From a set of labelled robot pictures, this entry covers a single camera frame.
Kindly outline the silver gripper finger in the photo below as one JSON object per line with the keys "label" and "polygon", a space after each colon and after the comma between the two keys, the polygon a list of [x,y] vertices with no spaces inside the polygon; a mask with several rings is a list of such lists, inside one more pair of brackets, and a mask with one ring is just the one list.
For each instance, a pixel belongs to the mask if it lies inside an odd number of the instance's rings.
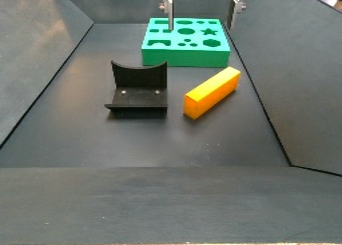
{"label": "silver gripper finger", "polygon": [[169,30],[174,30],[174,0],[162,0],[159,9],[167,14]]}
{"label": "silver gripper finger", "polygon": [[246,8],[245,0],[231,0],[230,1],[230,10],[229,10],[229,16],[227,16],[229,29],[234,28],[237,16],[245,8]]}

